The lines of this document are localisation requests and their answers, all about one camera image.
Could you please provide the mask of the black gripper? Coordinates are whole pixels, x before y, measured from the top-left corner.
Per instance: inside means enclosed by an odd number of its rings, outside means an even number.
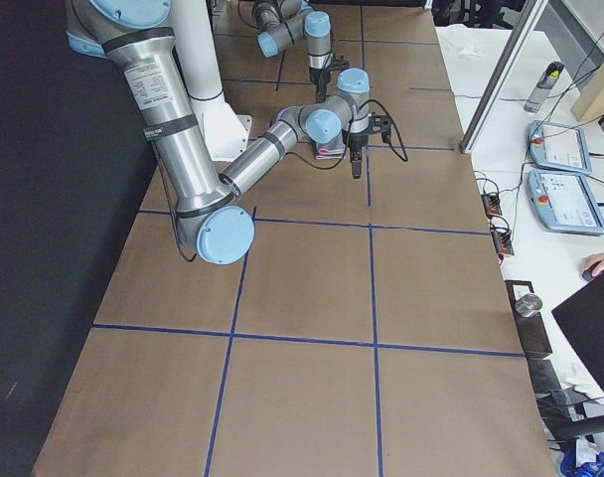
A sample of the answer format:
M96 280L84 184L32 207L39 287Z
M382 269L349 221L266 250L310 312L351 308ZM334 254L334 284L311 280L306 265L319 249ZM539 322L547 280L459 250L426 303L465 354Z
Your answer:
M309 57L309 79L315 86L315 98L325 99L327 85L333 72L342 72L350 67L350 62L334 53Z
M379 134L381 141L391 143L392 119L389 115L373 113L368 117L367 126L358 132L348 134L348 147L350 148L350 164L353 179L362 177L362 148L368 144L369 137Z

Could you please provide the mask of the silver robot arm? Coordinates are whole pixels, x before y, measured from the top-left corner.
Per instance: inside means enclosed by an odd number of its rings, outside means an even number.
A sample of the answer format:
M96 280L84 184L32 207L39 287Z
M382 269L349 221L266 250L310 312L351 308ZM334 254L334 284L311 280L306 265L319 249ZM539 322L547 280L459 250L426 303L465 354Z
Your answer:
M204 1L70 1L71 48L112 61L123 74L162 173L177 247L186 260L229 264L254 238L238 205L304 139L344 142L352 174L376 134L389 142L388 112L370 111L368 74L337 59L328 14L303 1L258 1L252 17L266 57L304 42L315 101L281 110L256 139L226 101Z
M323 102L333 72L342 72L350 63L333 51L330 15L316 10L307 1L255 1L251 16L259 30L257 43L266 58L305 43L310 82L317 103Z

